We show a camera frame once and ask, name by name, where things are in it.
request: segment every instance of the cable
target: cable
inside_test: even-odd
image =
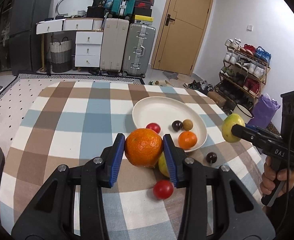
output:
[[[294,122],[290,131],[290,135],[289,135],[289,141],[288,141],[288,158],[287,158],[287,184],[286,184],[286,208],[285,208],[285,213],[283,214],[282,220],[279,224],[279,226],[276,229],[276,233],[279,232],[282,223],[284,222],[286,215],[287,215],[287,210],[288,210],[288,202],[289,202],[289,168],[290,168],[290,146],[291,146],[291,138],[292,138],[292,134],[293,134],[293,130],[294,130]]]

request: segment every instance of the checkered tablecloth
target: checkered tablecloth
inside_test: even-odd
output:
[[[60,164],[75,167],[100,156],[117,133],[135,130],[133,106],[142,98],[163,96],[179,100],[204,120],[208,138],[190,157],[204,165],[209,152],[218,155],[213,167],[226,164],[259,202],[263,161],[256,149],[241,140],[229,144],[221,135],[226,115],[207,96],[173,87],[125,83],[60,82],[45,88],[17,131],[9,150],[0,186],[0,217],[10,233],[15,222],[42,184]],[[152,187],[163,179],[156,169],[131,165],[125,155],[117,183],[103,189],[110,239],[176,239],[185,189],[175,189],[163,201]],[[212,199],[208,196],[208,233],[212,228]],[[75,233],[79,234],[79,187],[75,196]]]

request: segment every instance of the dark purple grape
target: dark purple grape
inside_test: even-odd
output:
[[[181,121],[174,121],[173,123],[172,123],[172,125],[171,125],[171,127],[173,128],[173,130],[175,131],[175,132],[178,132],[179,130],[181,130],[182,129],[182,122]]]
[[[206,156],[206,161],[210,164],[215,163],[217,161],[217,154],[214,152],[210,152]]]

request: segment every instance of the plate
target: plate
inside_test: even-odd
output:
[[[157,123],[161,131],[159,135],[163,137],[170,134],[175,144],[178,145],[178,137],[184,131],[175,132],[171,124],[176,121],[190,119],[194,123],[191,132],[197,136],[197,143],[194,147],[185,152],[192,152],[199,149],[207,139],[207,128],[202,118],[184,103],[166,97],[148,97],[138,101],[133,108],[133,120],[136,128],[146,128],[150,123]]]

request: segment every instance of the purple bag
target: purple bag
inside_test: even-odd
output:
[[[254,106],[252,118],[248,124],[266,129],[276,111],[280,108],[277,101],[270,99],[268,94],[261,95],[258,103]]]

